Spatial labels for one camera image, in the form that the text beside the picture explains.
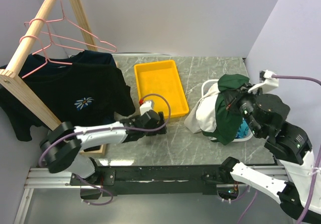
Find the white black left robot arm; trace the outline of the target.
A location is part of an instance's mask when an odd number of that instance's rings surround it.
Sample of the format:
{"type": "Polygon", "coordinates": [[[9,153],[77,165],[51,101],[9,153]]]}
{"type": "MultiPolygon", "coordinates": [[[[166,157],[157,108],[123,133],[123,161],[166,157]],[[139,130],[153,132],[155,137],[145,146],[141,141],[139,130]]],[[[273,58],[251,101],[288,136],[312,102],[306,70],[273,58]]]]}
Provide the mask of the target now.
{"type": "Polygon", "coordinates": [[[100,178],[98,166],[92,159],[81,155],[81,151],[165,134],[166,123],[164,114],[153,110],[102,126],[73,127],[70,122],[65,122],[40,143],[42,154],[38,163],[41,167],[47,167],[50,173],[66,170],[93,185],[100,178]]]}

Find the yellow plastic tray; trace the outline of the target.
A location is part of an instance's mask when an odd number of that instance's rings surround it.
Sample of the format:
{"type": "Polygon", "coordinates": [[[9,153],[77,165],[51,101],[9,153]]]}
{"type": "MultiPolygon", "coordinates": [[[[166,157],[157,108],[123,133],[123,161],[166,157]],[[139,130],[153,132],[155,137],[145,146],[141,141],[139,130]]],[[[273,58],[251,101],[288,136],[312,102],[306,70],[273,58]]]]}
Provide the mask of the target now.
{"type": "Polygon", "coordinates": [[[171,118],[183,117],[189,112],[189,106],[183,90],[178,69],[174,60],[141,63],[134,66],[138,98],[154,93],[164,97],[149,96],[146,100],[153,100],[154,110],[162,111],[168,117],[171,108],[171,118]]]}

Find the green and white t shirt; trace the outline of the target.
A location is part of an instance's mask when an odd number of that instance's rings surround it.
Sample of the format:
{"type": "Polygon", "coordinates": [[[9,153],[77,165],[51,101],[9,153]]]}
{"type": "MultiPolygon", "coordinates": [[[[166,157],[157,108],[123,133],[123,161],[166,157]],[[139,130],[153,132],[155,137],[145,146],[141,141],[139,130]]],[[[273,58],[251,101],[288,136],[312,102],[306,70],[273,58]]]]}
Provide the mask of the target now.
{"type": "Polygon", "coordinates": [[[249,78],[241,74],[220,77],[186,117],[185,127],[193,134],[202,133],[212,142],[223,145],[233,142],[243,118],[226,110],[223,91],[239,88],[246,83],[249,83],[249,78]]]}

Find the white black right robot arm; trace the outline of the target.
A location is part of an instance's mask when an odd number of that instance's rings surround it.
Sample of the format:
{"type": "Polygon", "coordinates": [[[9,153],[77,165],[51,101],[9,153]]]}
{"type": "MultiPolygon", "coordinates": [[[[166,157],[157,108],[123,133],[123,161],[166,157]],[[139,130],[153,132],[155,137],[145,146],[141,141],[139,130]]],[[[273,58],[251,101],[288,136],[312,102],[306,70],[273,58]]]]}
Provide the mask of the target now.
{"type": "Polygon", "coordinates": [[[228,157],[220,179],[247,184],[275,200],[297,223],[320,223],[320,159],[315,159],[307,133],[286,121],[290,107],[274,94],[256,93],[250,86],[223,91],[227,111],[240,114],[256,138],[281,162],[290,181],[278,180],[228,157]]]}

